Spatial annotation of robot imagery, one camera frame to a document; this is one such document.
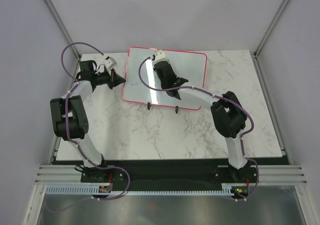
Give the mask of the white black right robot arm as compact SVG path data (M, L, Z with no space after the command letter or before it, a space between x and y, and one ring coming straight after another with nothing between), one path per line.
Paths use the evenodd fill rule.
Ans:
M248 114L244 111L237 96L228 91L221 95L203 88L192 86L185 78L178 77L167 59L154 60L162 90L167 95L193 103L211 112L214 127L225 138L228 150L228 175L234 182L241 182L247 176L250 163L245 155L243 132Z

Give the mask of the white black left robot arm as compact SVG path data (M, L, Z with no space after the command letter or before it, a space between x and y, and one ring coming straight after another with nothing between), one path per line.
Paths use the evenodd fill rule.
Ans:
M79 63L80 71L67 93L50 101L50 111L54 134L71 144L77 151L87 169L98 182L109 178L109 169L104 156L95 147L89 136L89 119L84 106L86 98L98 86L107 85L109 89L121 85L126 80L115 71L116 61L107 56L100 62L85 60Z

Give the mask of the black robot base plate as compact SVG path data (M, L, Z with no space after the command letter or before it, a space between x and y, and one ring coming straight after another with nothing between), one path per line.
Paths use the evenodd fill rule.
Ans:
M239 180L230 177L222 159L164 159L106 161L107 170L76 165L82 183L111 183L112 190L129 192L200 192L221 190L222 184L254 184L258 173L252 162Z

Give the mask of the pink framed whiteboard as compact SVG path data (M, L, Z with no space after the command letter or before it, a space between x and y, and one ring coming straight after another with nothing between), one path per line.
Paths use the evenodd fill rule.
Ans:
M133 46L129 49L125 71L125 84L122 98L126 102L148 104L162 107L179 107L197 111L201 107L187 100L170 97L164 91L155 91L143 85L139 78L139 67L147 57L154 55L156 48ZM204 87L208 57L202 52L165 49L174 73L189 80L196 87Z

